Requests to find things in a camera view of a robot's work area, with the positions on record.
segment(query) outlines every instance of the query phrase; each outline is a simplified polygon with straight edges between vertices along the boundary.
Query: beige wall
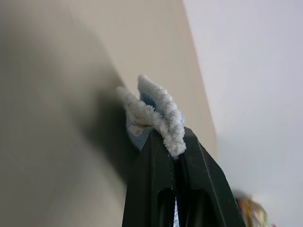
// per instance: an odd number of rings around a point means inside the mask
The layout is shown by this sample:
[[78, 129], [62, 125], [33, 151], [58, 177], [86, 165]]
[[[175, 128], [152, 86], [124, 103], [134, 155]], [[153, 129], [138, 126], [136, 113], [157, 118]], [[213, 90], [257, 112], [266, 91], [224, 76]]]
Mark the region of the beige wall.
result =
[[63, 0], [103, 41], [126, 86], [147, 74], [173, 96], [202, 144], [216, 157], [215, 131], [180, 0]]
[[169, 90], [215, 157], [179, 1], [15, 0], [1, 9], [0, 226], [121, 225], [135, 150], [111, 100], [123, 83], [136, 92], [140, 73]]

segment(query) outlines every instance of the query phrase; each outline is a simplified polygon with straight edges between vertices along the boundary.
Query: white ceiling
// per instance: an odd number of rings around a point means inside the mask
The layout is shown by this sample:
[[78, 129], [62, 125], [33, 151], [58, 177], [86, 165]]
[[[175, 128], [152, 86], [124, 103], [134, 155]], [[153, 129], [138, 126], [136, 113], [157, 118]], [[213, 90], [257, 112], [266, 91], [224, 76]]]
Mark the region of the white ceiling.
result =
[[301, 226], [303, 1], [185, 0], [219, 164], [278, 227]]

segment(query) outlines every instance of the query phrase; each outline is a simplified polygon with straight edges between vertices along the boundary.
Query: clip jaw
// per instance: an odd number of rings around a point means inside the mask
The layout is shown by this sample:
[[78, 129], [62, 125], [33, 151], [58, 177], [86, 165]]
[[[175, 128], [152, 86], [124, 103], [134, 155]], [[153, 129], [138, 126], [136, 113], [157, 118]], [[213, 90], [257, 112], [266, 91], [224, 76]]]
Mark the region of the clip jaw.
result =
[[173, 159], [151, 131], [127, 186], [123, 227], [245, 227], [221, 168], [185, 128], [186, 151]]

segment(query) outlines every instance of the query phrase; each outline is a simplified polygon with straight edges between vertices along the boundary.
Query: blurry object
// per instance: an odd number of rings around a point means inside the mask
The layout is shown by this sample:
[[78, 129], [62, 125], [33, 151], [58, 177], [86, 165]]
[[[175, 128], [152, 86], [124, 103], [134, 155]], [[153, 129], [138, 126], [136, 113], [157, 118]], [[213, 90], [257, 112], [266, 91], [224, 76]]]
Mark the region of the blurry object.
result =
[[267, 213], [262, 206], [250, 198], [237, 199], [239, 209], [247, 227], [268, 227]]

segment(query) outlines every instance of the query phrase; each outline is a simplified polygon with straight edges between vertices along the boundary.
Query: fabric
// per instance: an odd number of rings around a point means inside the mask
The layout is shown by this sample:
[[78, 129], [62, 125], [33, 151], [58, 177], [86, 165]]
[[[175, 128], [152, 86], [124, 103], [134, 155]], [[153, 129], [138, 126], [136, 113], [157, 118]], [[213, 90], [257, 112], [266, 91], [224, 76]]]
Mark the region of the fabric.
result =
[[144, 75], [138, 77], [138, 89], [140, 100], [124, 87], [117, 89], [125, 107], [130, 140], [141, 150], [150, 131], [156, 129], [172, 157], [182, 154], [186, 149], [184, 119], [172, 97]]

